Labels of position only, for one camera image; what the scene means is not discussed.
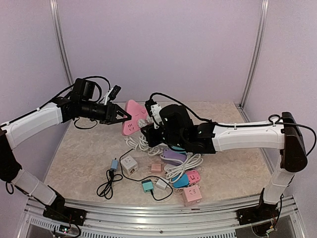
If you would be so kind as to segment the pink triangular socket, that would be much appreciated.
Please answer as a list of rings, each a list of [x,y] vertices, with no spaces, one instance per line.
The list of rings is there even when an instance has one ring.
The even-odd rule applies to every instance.
[[[138,130],[138,121],[140,119],[146,120],[148,112],[146,108],[134,100],[128,100],[125,104],[125,111],[131,115],[131,119],[122,124],[122,135],[129,136]]]

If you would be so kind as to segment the pink charger plug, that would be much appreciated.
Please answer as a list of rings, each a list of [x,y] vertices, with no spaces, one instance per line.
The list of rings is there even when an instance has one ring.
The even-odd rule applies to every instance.
[[[162,172],[162,164],[161,163],[153,163],[148,167],[148,170],[154,174],[160,174]]]

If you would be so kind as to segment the white cube socket adapter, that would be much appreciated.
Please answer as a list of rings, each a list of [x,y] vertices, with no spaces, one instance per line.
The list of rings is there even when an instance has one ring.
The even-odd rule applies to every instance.
[[[121,165],[128,175],[134,174],[139,169],[137,161],[130,155],[121,159]]]

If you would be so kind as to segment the white usb charger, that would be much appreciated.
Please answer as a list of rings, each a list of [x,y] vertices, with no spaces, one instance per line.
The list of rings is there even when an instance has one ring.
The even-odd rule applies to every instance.
[[[159,179],[156,180],[155,185],[159,189],[166,190],[166,188],[169,185],[169,181],[164,179],[164,178],[159,178]]]

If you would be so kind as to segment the teal usb charger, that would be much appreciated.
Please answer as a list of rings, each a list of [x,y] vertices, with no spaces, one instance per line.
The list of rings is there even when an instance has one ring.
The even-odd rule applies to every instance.
[[[148,193],[154,190],[153,182],[151,179],[142,181],[141,185],[144,193]]]

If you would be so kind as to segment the light blue charger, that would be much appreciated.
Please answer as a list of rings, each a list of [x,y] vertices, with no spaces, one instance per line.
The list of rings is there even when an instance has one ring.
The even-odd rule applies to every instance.
[[[118,160],[116,158],[112,159],[111,165],[110,165],[110,171],[116,172],[117,168],[118,168]]]

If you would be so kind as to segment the blue plug adapter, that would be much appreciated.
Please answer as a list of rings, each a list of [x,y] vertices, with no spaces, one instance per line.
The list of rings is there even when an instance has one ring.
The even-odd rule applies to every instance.
[[[182,187],[186,187],[189,185],[189,179],[188,176],[186,174],[183,174],[181,177],[180,176],[176,176],[174,178],[172,178],[172,185],[174,188],[182,188]]]

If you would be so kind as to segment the pink socket adapter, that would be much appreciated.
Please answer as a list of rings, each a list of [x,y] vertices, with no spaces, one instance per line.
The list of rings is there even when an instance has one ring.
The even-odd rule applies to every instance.
[[[197,170],[190,170],[185,173],[188,177],[189,184],[199,183],[201,176]]]

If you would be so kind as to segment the pink cube socket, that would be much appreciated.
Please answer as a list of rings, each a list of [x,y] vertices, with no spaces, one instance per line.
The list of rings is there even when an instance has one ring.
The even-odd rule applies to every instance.
[[[203,198],[198,185],[184,188],[182,191],[182,197],[186,207],[199,203]]]

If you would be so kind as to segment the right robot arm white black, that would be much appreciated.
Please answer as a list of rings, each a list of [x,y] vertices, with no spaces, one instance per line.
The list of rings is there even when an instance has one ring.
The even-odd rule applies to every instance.
[[[280,152],[280,163],[269,184],[262,190],[259,205],[253,209],[258,220],[272,213],[295,173],[308,164],[308,156],[301,128],[316,132],[309,126],[298,124],[289,112],[270,115],[268,120],[245,123],[218,123],[199,117],[182,102],[161,107],[153,100],[153,93],[145,102],[153,123],[141,128],[149,147],[163,143],[175,152],[215,154],[226,150],[270,148]]]

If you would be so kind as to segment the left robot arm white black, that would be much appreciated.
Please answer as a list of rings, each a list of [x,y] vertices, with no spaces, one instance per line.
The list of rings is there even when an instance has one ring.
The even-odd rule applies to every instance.
[[[110,87],[105,95],[93,100],[96,76],[77,78],[65,90],[33,111],[0,125],[0,179],[39,200],[58,220],[69,216],[65,199],[54,189],[22,168],[13,150],[38,133],[70,120],[86,118],[100,124],[117,124],[131,120],[122,107],[113,103],[120,86]]]

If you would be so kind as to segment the purple power strip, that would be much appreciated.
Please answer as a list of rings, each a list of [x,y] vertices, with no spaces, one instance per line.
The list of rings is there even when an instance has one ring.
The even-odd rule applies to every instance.
[[[186,161],[187,156],[169,149],[164,149],[163,153],[160,155],[161,160],[165,163],[178,166]]]

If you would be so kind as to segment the teal power strip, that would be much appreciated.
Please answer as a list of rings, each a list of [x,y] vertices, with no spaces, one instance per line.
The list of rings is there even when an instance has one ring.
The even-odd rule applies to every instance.
[[[175,146],[168,146],[171,150],[176,151],[176,152],[185,152],[184,149],[175,147]]]

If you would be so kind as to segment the front aluminium rail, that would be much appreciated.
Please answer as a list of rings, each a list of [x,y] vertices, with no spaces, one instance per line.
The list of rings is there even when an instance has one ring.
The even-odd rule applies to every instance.
[[[194,208],[183,205],[118,205],[67,199],[66,205],[87,211],[80,227],[83,238],[258,238],[256,224],[239,225],[236,211],[254,206],[259,196],[247,196]],[[283,199],[276,231],[269,238],[305,238],[293,197]],[[30,199],[22,216],[18,238],[52,238],[61,222],[42,216],[43,206]]]

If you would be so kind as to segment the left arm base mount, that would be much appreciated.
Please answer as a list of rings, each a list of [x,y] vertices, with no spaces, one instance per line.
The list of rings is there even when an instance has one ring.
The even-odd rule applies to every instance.
[[[65,206],[65,198],[53,188],[51,189],[55,192],[56,198],[51,205],[45,207],[43,216],[55,221],[82,226],[86,219],[87,211]]]

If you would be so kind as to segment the right aluminium frame post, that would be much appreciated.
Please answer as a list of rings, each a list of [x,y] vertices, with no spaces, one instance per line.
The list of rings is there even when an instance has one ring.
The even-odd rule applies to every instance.
[[[268,6],[269,6],[269,0],[262,0],[261,2],[261,12],[260,12],[260,18],[257,28],[257,34],[256,34],[256,40],[255,40],[255,46],[253,49],[253,54],[251,58],[251,64],[247,75],[247,81],[243,90],[242,99],[240,101],[239,107],[241,110],[244,110],[247,100],[249,97],[249,94],[251,92],[252,84],[254,81],[256,69],[258,60],[261,53],[261,47],[263,43],[264,38],[264,32],[266,27],[266,20],[267,20],[267,14],[268,14]]]

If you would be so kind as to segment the aluminium frame post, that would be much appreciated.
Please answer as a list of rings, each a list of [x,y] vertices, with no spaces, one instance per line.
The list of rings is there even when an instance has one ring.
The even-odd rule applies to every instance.
[[[69,64],[69,59],[66,51],[66,46],[64,42],[63,32],[62,32],[62,25],[61,25],[61,19],[59,15],[59,8],[58,8],[58,1],[57,0],[50,0],[49,1],[52,20],[53,20],[53,28],[55,33],[55,38],[57,42],[57,48],[59,51],[63,71],[66,77],[66,81],[69,85],[69,88],[65,93],[69,92],[71,89],[71,85],[74,84],[74,79],[71,73],[71,68]]]
[[[266,27],[266,20],[267,20],[267,14],[268,14],[268,6],[269,6],[269,0],[262,0],[261,2],[261,12],[260,12],[260,18],[257,28],[257,34],[256,34],[256,40],[255,40],[255,46],[253,49],[253,54],[251,58],[251,64],[247,75],[247,81],[243,90],[242,99],[240,101],[239,107],[241,110],[244,110],[247,100],[249,97],[249,94],[251,92],[252,84],[254,81],[256,69],[258,60],[261,53],[261,47],[263,43],[264,38],[264,32]]]

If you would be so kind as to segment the left aluminium frame post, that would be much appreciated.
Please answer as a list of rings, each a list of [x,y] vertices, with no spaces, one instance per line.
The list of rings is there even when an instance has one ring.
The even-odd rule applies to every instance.
[[[57,48],[59,51],[63,71],[66,77],[66,81],[69,85],[69,88],[65,93],[69,92],[71,89],[71,85],[74,84],[74,79],[71,73],[71,68],[69,64],[69,59],[66,51],[66,46],[64,42],[63,32],[62,32],[62,25],[61,25],[61,19],[59,15],[59,8],[58,8],[58,1],[57,0],[50,0],[49,1],[52,20],[53,20],[53,28],[55,33],[55,38],[57,42]]]

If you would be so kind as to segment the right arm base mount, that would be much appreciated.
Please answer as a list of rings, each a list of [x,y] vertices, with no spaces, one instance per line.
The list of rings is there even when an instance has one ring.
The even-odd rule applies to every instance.
[[[239,225],[246,225],[277,218],[278,214],[279,210],[277,208],[277,204],[266,204],[264,202],[264,188],[261,191],[258,205],[241,208],[236,211]]]

